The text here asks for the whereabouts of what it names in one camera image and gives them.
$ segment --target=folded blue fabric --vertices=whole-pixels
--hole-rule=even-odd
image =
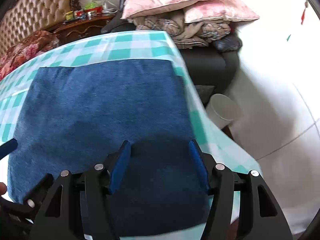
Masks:
[[[14,138],[8,189],[16,202],[46,173],[83,172],[128,140],[129,164],[109,202],[116,232],[155,235],[206,221],[208,197],[188,152],[193,133],[170,61],[40,68]]]

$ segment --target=wooden nightstand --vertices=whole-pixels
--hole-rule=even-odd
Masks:
[[[57,34],[60,45],[80,39],[100,35],[104,27],[114,16],[100,14],[92,18],[79,19],[66,24],[60,24],[53,33]]]

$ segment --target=metal screw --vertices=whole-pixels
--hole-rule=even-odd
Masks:
[[[31,199],[28,199],[27,203],[32,208],[34,208],[36,206],[35,203]]]
[[[68,176],[69,175],[69,171],[67,171],[67,170],[61,171],[60,175],[62,177]]]
[[[223,171],[224,168],[225,168],[224,165],[221,164],[221,163],[218,163],[218,164],[216,165],[216,169],[219,170],[219,171]]]
[[[96,164],[94,166],[94,169],[97,170],[97,171],[102,170],[103,169],[103,164],[101,164],[101,163]]]
[[[258,177],[258,176],[259,176],[259,172],[258,172],[258,171],[255,171],[255,170],[252,170],[250,173],[251,173],[251,175],[254,176],[254,177]]]

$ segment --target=green and white tablecloth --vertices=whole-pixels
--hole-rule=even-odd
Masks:
[[[17,68],[0,82],[0,144],[12,138],[22,104],[38,68],[77,67],[132,58],[172,61],[175,73],[184,79],[192,128],[201,150],[212,154],[217,163],[223,163],[233,171],[260,171],[258,163],[209,120],[178,49],[169,35],[162,31],[130,31],[94,36],[53,49]],[[238,216],[239,203],[240,194],[235,192],[232,220]],[[195,240],[200,239],[203,229],[204,224],[160,236],[124,238]]]

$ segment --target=headboard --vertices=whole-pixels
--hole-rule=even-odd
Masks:
[[[79,0],[16,0],[0,22],[0,55],[33,32],[63,22],[68,11],[80,8]]]

